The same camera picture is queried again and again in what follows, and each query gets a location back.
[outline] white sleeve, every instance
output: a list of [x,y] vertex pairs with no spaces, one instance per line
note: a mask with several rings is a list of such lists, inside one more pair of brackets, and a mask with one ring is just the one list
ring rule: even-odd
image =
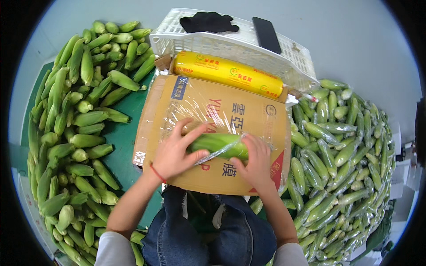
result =
[[273,266],[308,266],[308,261],[299,244],[287,243],[275,252]]
[[123,235],[108,231],[99,239],[95,266],[135,266],[136,259],[130,241]]

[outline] hand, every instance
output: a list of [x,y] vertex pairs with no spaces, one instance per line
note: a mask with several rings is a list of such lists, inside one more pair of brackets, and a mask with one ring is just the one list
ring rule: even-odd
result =
[[231,158],[229,161],[235,165],[242,178],[246,180],[258,192],[275,190],[275,184],[269,175],[269,164],[271,163],[271,149],[266,142],[259,137],[247,134],[242,142],[247,146],[248,164],[244,166],[238,158]]
[[198,150],[191,154],[186,153],[187,147],[207,129],[207,125],[202,124],[183,137],[182,129],[192,121],[192,118],[178,121],[172,134],[163,140],[157,148],[153,168],[164,179],[188,170],[198,160],[209,155],[208,150]]

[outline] yellow cling film roll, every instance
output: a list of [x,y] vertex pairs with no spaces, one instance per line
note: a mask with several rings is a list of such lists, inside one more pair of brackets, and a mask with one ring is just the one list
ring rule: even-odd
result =
[[265,71],[228,59],[190,51],[176,55],[175,74],[208,80],[272,99],[282,93],[284,83],[281,78]]

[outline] person's left hand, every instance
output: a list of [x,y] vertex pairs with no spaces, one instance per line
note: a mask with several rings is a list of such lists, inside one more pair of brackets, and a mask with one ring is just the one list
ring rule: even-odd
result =
[[192,118],[185,118],[178,121],[172,134],[163,140],[157,148],[153,168],[164,179],[188,170],[198,160],[209,155],[208,150],[198,150],[191,154],[186,153],[187,147],[207,129],[207,125],[202,124],[185,136],[182,136],[183,127],[192,121]]

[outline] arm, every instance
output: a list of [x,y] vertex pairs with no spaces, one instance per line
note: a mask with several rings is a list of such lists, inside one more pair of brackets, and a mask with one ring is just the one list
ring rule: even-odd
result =
[[[191,121],[191,118],[185,118],[177,122],[169,138],[162,141],[157,148],[153,168],[165,180],[188,170],[196,161],[209,155],[207,150],[199,150],[191,154],[186,153],[188,145],[207,128],[205,124],[202,124],[182,137],[183,127]],[[154,171],[150,167],[145,167],[144,173],[121,197],[109,215],[106,230],[117,232],[130,239],[149,200],[160,184],[161,179]]]
[[248,134],[242,139],[248,149],[248,164],[237,158],[231,158],[242,177],[253,186],[263,202],[266,217],[276,236],[276,244],[299,243],[293,219],[281,201],[275,184],[269,175],[271,149],[260,138]]

